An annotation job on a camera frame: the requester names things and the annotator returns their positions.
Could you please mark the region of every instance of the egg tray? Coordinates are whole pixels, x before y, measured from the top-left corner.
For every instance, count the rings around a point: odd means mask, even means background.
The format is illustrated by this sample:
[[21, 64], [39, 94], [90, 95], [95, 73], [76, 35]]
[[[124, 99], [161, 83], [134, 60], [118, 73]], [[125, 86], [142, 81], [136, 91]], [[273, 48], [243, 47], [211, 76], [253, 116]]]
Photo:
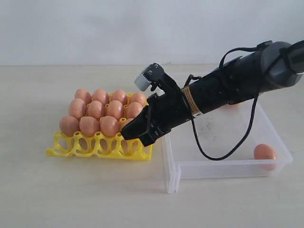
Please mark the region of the egg tray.
[[[124, 106], [125, 110], [132, 95], [128, 94], [128, 103]], [[149, 161], [152, 149], [153, 144], [144, 147], [139, 139], [125, 140], [120, 133], [111, 138], [103, 135], [102, 132], [96, 132], [93, 137], [87, 137], [78, 131], [73, 136], [68, 137], [58, 131], [54, 133], [53, 147], [46, 149], [46, 156], [71, 157], [75, 155], [88, 158], [96, 155], [98, 158]]]

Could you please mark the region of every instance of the plastic egg tray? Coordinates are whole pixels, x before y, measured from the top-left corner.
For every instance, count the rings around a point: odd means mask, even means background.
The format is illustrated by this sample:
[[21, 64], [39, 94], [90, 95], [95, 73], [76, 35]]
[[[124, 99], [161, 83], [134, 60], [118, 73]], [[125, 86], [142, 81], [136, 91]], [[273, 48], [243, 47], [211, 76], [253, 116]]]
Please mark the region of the plastic egg tray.
[[[130, 98], [133, 94], [128, 94], [128, 103], [124, 106], [125, 114]], [[126, 121], [126, 118], [120, 119], [120, 124]], [[46, 156], [52, 157], [92, 157], [112, 159], [128, 159], [148, 161], [151, 159], [153, 145], [144, 147], [139, 139], [125, 140], [120, 133], [115, 137], [109, 138], [96, 132], [93, 137], [87, 137], [81, 132], [75, 132], [73, 136], [68, 137], [61, 131], [54, 133], [54, 145], [46, 149]]]

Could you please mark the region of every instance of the yellow label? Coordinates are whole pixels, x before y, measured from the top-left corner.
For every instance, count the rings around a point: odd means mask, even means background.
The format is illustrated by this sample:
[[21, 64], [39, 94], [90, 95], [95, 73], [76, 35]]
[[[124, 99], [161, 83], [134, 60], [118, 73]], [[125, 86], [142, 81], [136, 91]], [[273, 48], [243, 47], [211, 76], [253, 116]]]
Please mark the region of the yellow label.
[[192, 94], [190, 92], [189, 86], [187, 86], [185, 88], [182, 88], [181, 91], [185, 94], [185, 96], [188, 100], [188, 103], [190, 104], [192, 114], [199, 113], [200, 110], [199, 110], [199, 108], [197, 107], [196, 103], [193, 100], [193, 97], [192, 97]]

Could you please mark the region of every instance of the black cable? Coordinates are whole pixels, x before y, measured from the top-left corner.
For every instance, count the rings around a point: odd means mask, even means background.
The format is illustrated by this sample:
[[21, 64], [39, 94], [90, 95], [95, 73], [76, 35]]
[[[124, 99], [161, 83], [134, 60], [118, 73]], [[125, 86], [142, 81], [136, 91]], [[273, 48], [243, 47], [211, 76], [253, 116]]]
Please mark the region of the black cable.
[[[244, 50], [244, 49], [256, 49], [256, 48], [235, 48], [234, 50]], [[220, 66], [223, 66], [223, 63], [224, 63], [224, 60], [225, 60], [225, 57], [226, 55], [223, 56], [222, 60], [221, 60], [221, 63], [220, 63]], [[250, 120], [249, 120], [249, 124], [248, 124], [248, 128], [246, 130], [246, 133], [244, 134], [243, 138], [236, 144], [236, 146], [229, 152], [227, 153], [226, 155], [222, 156], [222, 157], [219, 157], [219, 158], [213, 158], [213, 157], [210, 157], [208, 156], [202, 149], [202, 147], [200, 146], [200, 142], [199, 142], [199, 138], [198, 138], [198, 135], [197, 135], [197, 132], [196, 132], [196, 128], [195, 128], [195, 123], [194, 123], [194, 117], [192, 115], [192, 111], [191, 111], [191, 107], [190, 107], [190, 104], [185, 96], [184, 93], [182, 93], [182, 96], [185, 100], [185, 103], [187, 105], [187, 108], [188, 108], [188, 111], [189, 111], [189, 115], [190, 115], [190, 118], [191, 118], [191, 123], [192, 123], [192, 128], [193, 128], [193, 133], [194, 133], [194, 137], [195, 137], [195, 141], [196, 141], [196, 144], [200, 150], [200, 152], [206, 157], [208, 158], [209, 160], [213, 160], [213, 161], [220, 161], [220, 160], [223, 160], [227, 157], [229, 157], [230, 155], [232, 155], [239, 147], [240, 145], [246, 140], [246, 138], [249, 136], [249, 133], [251, 131], [251, 128], [252, 128], [252, 124], [253, 124], [253, 120], [254, 120], [254, 115], [255, 115], [255, 110], [256, 110], [256, 105], [257, 105], [257, 98], [259, 96], [259, 93], [260, 93], [260, 89], [264, 83], [264, 80], [265, 80], [265, 76], [269, 73], [269, 71], [278, 63], [278, 61], [282, 58], [282, 54], [280, 54], [269, 66], [268, 68], [265, 70], [265, 72], [262, 74], [261, 76], [261, 81], [257, 87], [257, 90], [256, 90], [256, 94], [255, 94], [255, 97], [254, 97], [254, 100], [253, 100], [253, 103], [252, 103], [252, 108], [251, 108], [251, 114], [250, 114]]]

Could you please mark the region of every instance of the white wall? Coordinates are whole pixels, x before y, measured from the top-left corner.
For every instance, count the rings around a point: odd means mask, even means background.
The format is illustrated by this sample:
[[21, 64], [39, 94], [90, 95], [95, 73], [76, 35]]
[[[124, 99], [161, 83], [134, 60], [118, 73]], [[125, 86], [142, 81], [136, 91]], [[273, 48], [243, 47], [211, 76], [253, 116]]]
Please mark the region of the white wall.
[[302, 0], [0, 0], [0, 65], [217, 63], [304, 38]]

